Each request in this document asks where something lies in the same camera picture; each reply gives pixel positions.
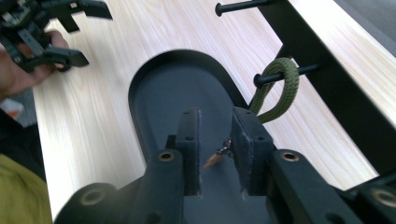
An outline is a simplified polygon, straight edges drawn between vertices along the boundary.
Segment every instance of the wooden table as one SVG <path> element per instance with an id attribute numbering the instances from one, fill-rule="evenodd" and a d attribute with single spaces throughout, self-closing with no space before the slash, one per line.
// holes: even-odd
<path id="1" fill-rule="evenodd" d="M 290 1 L 396 124 L 394 57 L 333 1 Z M 217 2 L 113 0 L 106 3 L 114 21 L 77 15 L 81 32 L 71 35 L 60 23 L 51 24 L 50 28 L 60 30 L 70 47 L 81 50 L 91 63 L 55 74 L 34 89 L 53 217 L 76 190 L 88 184 L 107 182 L 120 188 L 144 173 L 128 90 L 136 71 L 150 58 L 172 49 L 211 55 L 250 101 L 254 75 L 274 59 L 281 42 L 259 10 L 219 18 L 214 11 Z M 377 76 L 378 69 L 387 75 Z M 264 110 L 274 105 L 281 90 L 281 84 L 276 84 Z M 305 77 L 301 77 L 290 111 L 265 128 L 277 147 L 305 154 L 337 188 L 348 189 L 376 176 Z"/>

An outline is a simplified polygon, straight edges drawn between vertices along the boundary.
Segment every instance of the black clamp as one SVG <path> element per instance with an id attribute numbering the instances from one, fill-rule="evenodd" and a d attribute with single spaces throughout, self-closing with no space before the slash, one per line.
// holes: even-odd
<path id="1" fill-rule="evenodd" d="M 79 50 L 51 45 L 44 31 L 51 19 L 58 19 L 68 33 L 79 30 L 72 14 L 81 11 L 89 17 L 112 19 L 106 3 L 92 0 L 27 0 L 24 3 L 7 0 L 0 5 L 0 43 L 12 61 L 26 72 L 40 64 L 59 64 L 60 71 L 89 64 Z M 20 44 L 26 44 L 32 55 L 24 55 Z"/>

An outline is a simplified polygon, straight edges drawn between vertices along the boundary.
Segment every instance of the finger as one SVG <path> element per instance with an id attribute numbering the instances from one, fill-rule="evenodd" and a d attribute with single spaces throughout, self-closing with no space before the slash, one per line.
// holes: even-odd
<path id="1" fill-rule="evenodd" d="M 68 49 L 69 45 L 67 44 L 67 41 L 64 39 L 62 34 L 59 31 L 49 31 L 47 32 L 47 35 L 49 35 L 51 39 L 51 44 L 55 47 L 62 48 L 62 49 Z"/>

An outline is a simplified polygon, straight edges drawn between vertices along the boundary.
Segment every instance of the green strap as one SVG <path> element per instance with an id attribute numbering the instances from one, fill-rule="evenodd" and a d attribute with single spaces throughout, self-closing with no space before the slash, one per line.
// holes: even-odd
<path id="1" fill-rule="evenodd" d="M 268 76 L 279 72 L 282 72 L 285 78 L 282 95 L 280 96 L 279 102 L 277 102 L 274 108 L 261 115 L 258 115 L 261 123 L 277 119 L 283 115 L 289 109 L 297 95 L 299 86 L 299 73 L 296 64 L 288 58 L 275 59 L 273 62 L 268 64 L 268 66 L 262 72 L 262 76 Z M 260 112 L 262 104 L 264 103 L 264 99 L 273 86 L 274 83 L 271 83 L 256 90 L 256 93 L 253 96 L 250 111 L 256 115 Z"/>

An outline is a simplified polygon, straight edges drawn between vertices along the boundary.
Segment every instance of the black prong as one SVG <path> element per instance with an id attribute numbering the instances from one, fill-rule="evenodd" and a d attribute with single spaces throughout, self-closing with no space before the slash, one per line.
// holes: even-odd
<path id="1" fill-rule="evenodd" d="M 304 67 L 299 67 L 298 68 L 298 73 L 300 75 L 305 75 L 307 73 L 311 73 L 311 72 L 315 72 L 319 69 L 319 65 L 318 64 L 312 64 L 312 65 L 308 65 L 308 66 L 304 66 Z M 256 75 L 253 79 L 254 81 L 254 85 L 257 88 L 262 88 L 264 85 L 273 83 L 273 82 L 277 82 L 280 80 L 283 80 L 283 73 L 275 73 L 272 75 L 268 75 L 268 76 L 261 76 L 261 75 Z"/>
<path id="2" fill-rule="evenodd" d="M 224 6 L 220 3 L 217 3 L 215 11 L 216 11 L 216 15 L 218 15 L 220 17 L 221 14 L 224 12 L 242 10 L 242 9 L 247 9 L 247 8 L 251 8 L 251 7 L 265 6 L 265 5 L 268 5 L 271 1 L 272 0 L 256 0 L 256 1 L 250 1 L 250 2 L 234 3 L 234 4 L 224 5 Z"/>

